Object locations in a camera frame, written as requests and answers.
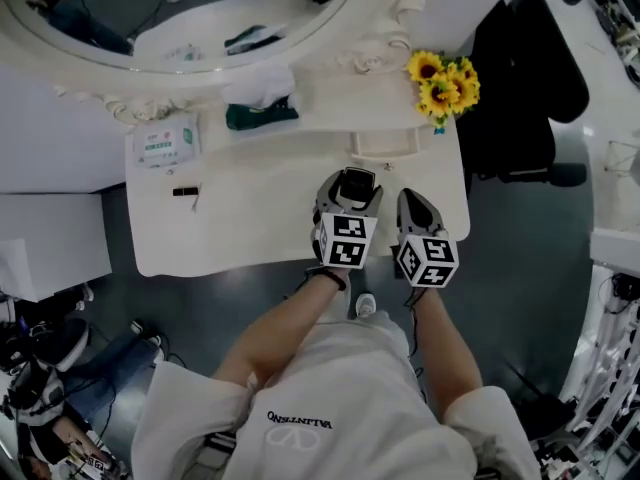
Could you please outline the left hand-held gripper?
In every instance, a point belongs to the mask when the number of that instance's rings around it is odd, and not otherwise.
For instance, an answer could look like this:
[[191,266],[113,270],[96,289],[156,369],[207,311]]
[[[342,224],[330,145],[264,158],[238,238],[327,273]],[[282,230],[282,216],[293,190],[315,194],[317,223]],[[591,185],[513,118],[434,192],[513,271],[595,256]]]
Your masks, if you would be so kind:
[[318,189],[312,248],[325,267],[361,269],[373,241],[383,188],[375,174],[346,167]]

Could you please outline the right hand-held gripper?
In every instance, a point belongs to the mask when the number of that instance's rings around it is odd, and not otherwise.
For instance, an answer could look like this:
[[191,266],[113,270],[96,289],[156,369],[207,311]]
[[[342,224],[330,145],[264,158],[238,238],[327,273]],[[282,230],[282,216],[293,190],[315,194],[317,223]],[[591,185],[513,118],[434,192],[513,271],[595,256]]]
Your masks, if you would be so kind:
[[395,260],[411,287],[445,287],[459,267],[457,243],[440,212],[418,192],[397,197],[398,248]]

